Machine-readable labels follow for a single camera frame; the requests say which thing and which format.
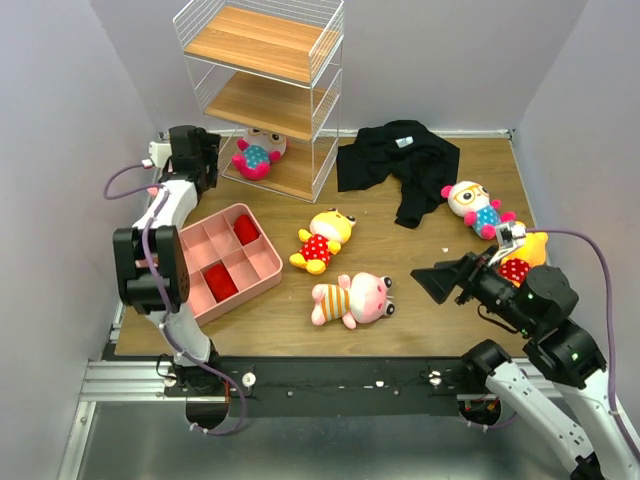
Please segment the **pink frog plush striped shirt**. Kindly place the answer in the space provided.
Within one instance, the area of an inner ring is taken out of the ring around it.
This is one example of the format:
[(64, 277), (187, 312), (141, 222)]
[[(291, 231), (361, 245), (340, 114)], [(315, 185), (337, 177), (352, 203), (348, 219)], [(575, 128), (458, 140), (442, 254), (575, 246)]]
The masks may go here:
[(340, 275), (337, 284), (317, 284), (311, 293), (314, 301), (311, 322), (322, 326), (340, 319), (348, 329), (355, 329), (359, 324), (392, 316), (396, 311), (389, 295), (392, 285), (389, 276), (378, 277), (367, 272), (353, 277)]

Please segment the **white panda plush blue dress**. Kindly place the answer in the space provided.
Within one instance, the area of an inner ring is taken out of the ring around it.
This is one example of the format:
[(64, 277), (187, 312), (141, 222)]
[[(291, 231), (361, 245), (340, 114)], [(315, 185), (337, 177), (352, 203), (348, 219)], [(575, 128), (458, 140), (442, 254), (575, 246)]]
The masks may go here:
[(275, 132), (249, 127), (236, 142), (238, 153), (232, 164), (247, 180), (260, 181), (267, 177), (274, 163), (280, 161), (289, 147), (289, 139)]

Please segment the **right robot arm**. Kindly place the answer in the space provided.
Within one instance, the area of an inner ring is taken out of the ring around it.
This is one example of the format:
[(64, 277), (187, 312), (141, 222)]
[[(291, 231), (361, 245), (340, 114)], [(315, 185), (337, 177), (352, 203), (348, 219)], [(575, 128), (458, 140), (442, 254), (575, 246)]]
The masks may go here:
[(456, 303), (474, 299), (526, 339), (531, 365), (564, 398), (566, 415), (495, 341), (465, 353), (460, 379), (506, 403), (547, 442), (573, 479), (636, 479), (639, 436), (609, 386), (613, 364), (570, 315), (579, 300), (557, 267), (533, 268), (514, 285), (489, 263), (488, 252), (414, 269), (411, 276), (438, 304), (455, 288)]

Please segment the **black crumpled cloth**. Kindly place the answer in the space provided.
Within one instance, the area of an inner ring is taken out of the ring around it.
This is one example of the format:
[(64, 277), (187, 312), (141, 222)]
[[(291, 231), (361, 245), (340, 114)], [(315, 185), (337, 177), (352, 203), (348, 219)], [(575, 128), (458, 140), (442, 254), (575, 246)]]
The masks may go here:
[(416, 120), (395, 120), (358, 130), (338, 149), (340, 192), (366, 190), (392, 176), (400, 182), (395, 223), (417, 228), (444, 202), (441, 190), (457, 182), (460, 149)]

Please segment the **pink divided storage tray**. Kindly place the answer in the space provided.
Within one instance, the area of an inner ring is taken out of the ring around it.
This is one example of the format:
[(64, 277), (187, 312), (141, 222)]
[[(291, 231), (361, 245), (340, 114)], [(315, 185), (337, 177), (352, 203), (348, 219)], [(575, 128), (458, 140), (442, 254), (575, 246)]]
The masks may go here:
[[(233, 231), (235, 220), (248, 214), (260, 231), (252, 243), (242, 246)], [(275, 287), (282, 276), (283, 261), (249, 207), (233, 204), (183, 228), (180, 242), (189, 274), (188, 305), (198, 325), (204, 326), (252, 298)], [(238, 293), (217, 302), (203, 273), (216, 263), (229, 271)]]

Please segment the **white panda plush yellow glasses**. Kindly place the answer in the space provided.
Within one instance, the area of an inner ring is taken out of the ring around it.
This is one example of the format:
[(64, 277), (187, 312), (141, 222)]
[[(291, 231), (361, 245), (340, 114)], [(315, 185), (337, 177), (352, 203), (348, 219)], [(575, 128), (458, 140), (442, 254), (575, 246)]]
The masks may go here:
[(499, 224), (516, 220), (514, 212), (501, 213), (501, 201), (492, 200), (488, 190), (477, 182), (460, 181), (454, 185), (446, 185), (440, 194), (452, 212), (484, 240), (495, 237)]

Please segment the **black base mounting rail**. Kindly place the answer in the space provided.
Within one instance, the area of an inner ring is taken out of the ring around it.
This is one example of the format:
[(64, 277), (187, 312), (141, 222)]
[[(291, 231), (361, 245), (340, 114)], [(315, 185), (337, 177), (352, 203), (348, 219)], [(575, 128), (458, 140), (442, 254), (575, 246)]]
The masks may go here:
[(168, 356), (156, 362), (165, 395), (222, 417), (457, 416), (494, 398), (459, 357), (222, 356), (227, 384)]

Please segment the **red item in tray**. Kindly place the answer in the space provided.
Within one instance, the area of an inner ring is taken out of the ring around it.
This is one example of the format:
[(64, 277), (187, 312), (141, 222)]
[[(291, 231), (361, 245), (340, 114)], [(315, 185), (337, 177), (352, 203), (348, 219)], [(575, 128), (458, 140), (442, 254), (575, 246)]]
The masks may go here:
[(217, 302), (238, 293), (238, 288), (223, 263), (212, 265), (203, 273), (203, 278)]
[(240, 215), (233, 224), (233, 231), (242, 246), (257, 240), (260, 231), (248, 214)]

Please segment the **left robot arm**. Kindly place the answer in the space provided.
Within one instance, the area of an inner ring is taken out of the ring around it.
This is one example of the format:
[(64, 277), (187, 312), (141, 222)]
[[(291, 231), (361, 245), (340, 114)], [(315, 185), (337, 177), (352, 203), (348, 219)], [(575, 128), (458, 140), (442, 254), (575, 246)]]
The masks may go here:
[(187, 382), (201, 395), (214, 393), (222, 380), (212, 364), (211, 340), (198, 326), (187, 301), (190, 274), (179, 237), (187, 217), (218, 177), (221, 136), (202, 127), (169, 129), (166, 142), (149, 144), (148, 157), (118, 173), (157, 169), (155, 197), (143, 216), (112, 236), (118, 293), (123, 304), (146, 317), (173, 351), (174, 363), (190, 367)]

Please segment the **yellow plush red dotted dress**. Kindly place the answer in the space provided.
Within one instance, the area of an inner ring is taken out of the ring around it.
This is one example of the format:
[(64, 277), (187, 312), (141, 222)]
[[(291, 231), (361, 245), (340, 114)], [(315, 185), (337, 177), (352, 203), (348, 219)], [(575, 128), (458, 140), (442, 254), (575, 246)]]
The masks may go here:
[(289, 263), (312, 275), (326, 271), (333, 256), (351, 238), (356, 219), (332, 208), (315, 215), (308, 229), (300, 229), (300, 249), (289, 257)]

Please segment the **orange plush red dotted dress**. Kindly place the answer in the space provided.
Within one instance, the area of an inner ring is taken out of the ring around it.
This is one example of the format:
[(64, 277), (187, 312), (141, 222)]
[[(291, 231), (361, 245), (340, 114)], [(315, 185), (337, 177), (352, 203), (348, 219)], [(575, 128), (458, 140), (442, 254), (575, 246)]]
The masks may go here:
[(527, 233), (525, 245), (502, 259), (498, 273), (519, 287), (532, 268), (546, 263), (547, 242), (548, 235), (544, 232)]

